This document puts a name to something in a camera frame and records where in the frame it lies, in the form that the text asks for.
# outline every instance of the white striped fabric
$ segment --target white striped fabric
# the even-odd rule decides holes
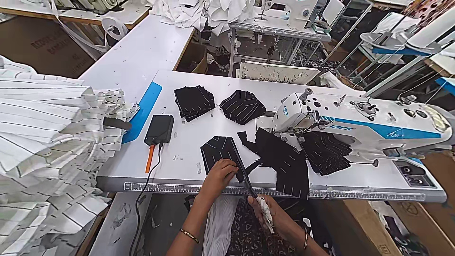
[[[107,206],[96,174],[125,131],[103,119],[128,122],[139,106],[83,82],[0,56],[0,256],[74,255]]]
[[[225,255],[228,251],[238,199],[234,195],[220,195],[213,203],[205,227],[203,256]]]

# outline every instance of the bracelet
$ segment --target bracelet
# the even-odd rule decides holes
[[[180,229],[180,232],[182,232],[183,234],[187,235],[189,238],[193,239],[197,244],[199,244],[199,240],[196,237],[194,237],[193,235],[191,235],[190,232],[187,232],[187,231],[185,231],[183,229]]]
[[[308,243],[308,233],[305,232],[305,244],[303,245],[304,250],[307,248],[307,243]]]

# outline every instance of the orange handle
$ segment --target orange handle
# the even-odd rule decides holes
[[[153,150],[155,149],[155,146],[152,145],[150,146],[150,151],[148,152],[148,160],[147,160],[147,166],[145,167],[145,173],[150,172],[150,165],[152,164],[152,157],[153,157]]]

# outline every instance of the hand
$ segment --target hand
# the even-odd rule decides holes
[[[218,160],[208,172],[199,190],[199,195],[212,204],[237,171],[238,167],[234,161],[229,159]]]
[[[305,234],[305,231],[297,223],[295,223],[291,217],[289,217],[289,215],[281,208],[281,206],[279,206],[275,199],[268,195],[259,196],[264,197],[265,202],[270,209],[270,214],[272,215],[273,225],[275,226],[275,230],[280,237],[293,244]],[[254,214],[263,227],[263,230],[268,230],[258,201],[252,196],[249,196],[248,203],[253,207]]]

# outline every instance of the jack logo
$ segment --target jack logo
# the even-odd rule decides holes
[[[289,115],[288,115],[288,109],[286,108],[286,106],[284,106],[283,114],[286,115],[286,116],[289,116]]]
[[[347,130],[347,131],[356,129],[356,128],[353,128],[353,127],[346,127],[346,126],[339,126],[339,125],[331,125],[331,126],[327,126],[327,127],[328,128],[333,128],[333,129]]]

